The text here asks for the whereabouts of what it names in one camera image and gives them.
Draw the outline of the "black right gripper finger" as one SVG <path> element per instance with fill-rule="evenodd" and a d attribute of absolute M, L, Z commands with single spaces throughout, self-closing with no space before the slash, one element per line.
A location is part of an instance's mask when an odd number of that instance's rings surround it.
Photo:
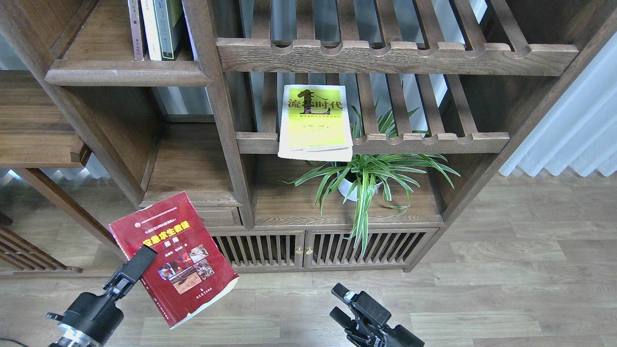
<path fill-rule="evenodd" d="M 334 307 L 330 312 L 330 317 L 344 328 L 348 338 L 362 338 L 362 334 L 358 329 L 361 312 L 353 307 L 352 313 L 354 314 L 354 319 L 351 319 L 343 310 Z"/>
<path fill-rule="evenodd" d="M 368 319 L 379 329 L 385 327 L 391 318 L 391 313 L 364 291 L 356 294 L 341 283 L 337 283 L 331 292 L 345 303 L 356 316 Z"/>

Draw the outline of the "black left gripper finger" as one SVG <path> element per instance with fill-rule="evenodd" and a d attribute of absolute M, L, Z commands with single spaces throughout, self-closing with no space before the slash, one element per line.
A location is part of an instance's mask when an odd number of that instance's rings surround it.
<path fill-rule="evenodd" d="M 133 288 L 141 279 L 148 266 L 156 259 L 157 252 L 143 245 L 128 262 L 120 266 L 114 275 L 104 285 L 104 296 L 112 301 L 117 301 Z"/>

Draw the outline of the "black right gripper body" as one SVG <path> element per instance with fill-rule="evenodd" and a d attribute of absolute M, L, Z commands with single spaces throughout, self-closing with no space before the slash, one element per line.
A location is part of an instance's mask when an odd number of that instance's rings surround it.
<path fill-rule="evenodd" d="M 347 339 L 357 347 L 423 347 L 425 342 L 397 325 L 378 326 L 367 319 L 350 320 L 345 325 Z"/>

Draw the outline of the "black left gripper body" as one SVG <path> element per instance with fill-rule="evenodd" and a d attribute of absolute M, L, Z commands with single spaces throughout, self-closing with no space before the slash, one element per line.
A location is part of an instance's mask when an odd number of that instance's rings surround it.
<path fill-rule="evenodd" d="M 63 336 L 51 345 L 105 345 L 123 320 L 123 312 L 103 295 L 81 293 L 63 315 L 48 312 L 58 320 Z"/>

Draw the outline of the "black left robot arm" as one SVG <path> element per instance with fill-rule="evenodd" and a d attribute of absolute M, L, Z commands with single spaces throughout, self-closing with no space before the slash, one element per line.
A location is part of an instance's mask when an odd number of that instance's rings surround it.
<path fill-rule="evenodd" d="M 81 293 L 64 314 L 49 312 L 48 318 L 59 321 L 63 336 L 52 347 L 103 347 L 123 320 L 116 302 L 126 296 L 141 279 L 157 252 L 143 245 L 134 257 L 123 264 L 104 285 L 102 295 Z"/>

